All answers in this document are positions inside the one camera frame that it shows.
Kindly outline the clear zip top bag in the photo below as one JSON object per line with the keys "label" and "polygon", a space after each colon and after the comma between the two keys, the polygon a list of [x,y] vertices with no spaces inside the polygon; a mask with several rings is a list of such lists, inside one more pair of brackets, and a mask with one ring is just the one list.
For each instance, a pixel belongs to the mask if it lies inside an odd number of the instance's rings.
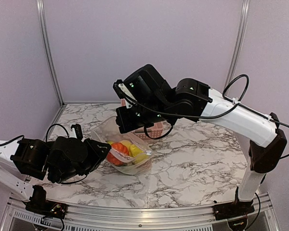
{"label": "clear zip top bag", "polygon": [[91,136],[94,140],[110,144],[111,149],[106,160],[119,172],[140,175],[151,169],[151,148],[131,132],[121,134],[115,116],[95,126],[91,130]]}

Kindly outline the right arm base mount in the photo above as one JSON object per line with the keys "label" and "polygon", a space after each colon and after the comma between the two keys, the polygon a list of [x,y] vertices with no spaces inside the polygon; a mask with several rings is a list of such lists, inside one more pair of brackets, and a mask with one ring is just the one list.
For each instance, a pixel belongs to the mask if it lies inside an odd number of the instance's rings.
{"label": "right arm base mount", "polygon": [[246,214],[255,211],[252,202],[235,201],[224,204],[215,204],[212,209],[216,220],[245,216]]}

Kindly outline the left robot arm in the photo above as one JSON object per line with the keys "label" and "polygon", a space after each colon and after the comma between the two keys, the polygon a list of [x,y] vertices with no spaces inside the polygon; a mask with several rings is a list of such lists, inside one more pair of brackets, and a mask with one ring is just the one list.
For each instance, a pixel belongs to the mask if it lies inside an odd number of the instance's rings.
{"label": "left robot arm", "polygon": [[106,159],[111,145],[92,139],[58,137],[55,141],[26,139],[0,141],[0,183],[17,198],[28,202],[34,186],[5,170],[58,184],[68,184],[74,176],[87,176]]}

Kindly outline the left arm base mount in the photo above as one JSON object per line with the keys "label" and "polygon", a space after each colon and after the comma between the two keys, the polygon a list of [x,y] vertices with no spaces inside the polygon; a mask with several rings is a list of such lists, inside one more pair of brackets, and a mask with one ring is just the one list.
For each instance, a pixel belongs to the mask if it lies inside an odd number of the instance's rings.
{"label": "left arm base mount", "polygon": [[33,194],[24,204],[27,211],[53,218],[64,219],[67,211],[67,204],[47,200],[46,191],[39,185],[33,186]]}

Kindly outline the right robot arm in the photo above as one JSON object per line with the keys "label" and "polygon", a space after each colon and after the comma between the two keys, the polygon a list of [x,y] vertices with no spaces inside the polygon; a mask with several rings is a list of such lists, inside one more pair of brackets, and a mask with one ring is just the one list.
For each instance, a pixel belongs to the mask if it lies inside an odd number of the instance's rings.
{"label": "right robot arm", "polygon": [[265,174],[278,164],[287,145],[275,114],[262,114],[229,99],[224,93],[192,78],[171,87],[161,74],[147,64],[125,80],[117,80],[113,88],[126,105],[116,110],[116,123],[121,133],[149,128],[166,121],[174,125],[178,119],[212,123],[250,140],[250,167],[236,192],[229,212],[240,215],[248,207]]}

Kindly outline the orange fake pumpkin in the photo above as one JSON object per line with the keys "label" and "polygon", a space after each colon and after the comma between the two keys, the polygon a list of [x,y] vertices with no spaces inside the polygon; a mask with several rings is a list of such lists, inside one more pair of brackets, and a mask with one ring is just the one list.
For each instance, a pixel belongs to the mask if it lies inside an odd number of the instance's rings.
{"label": "orange fake pumpkin", "polygon": [[106,159],[108,162],[121,166],[128,162],[127,147],[120,142],[111,143],[111,150]]}

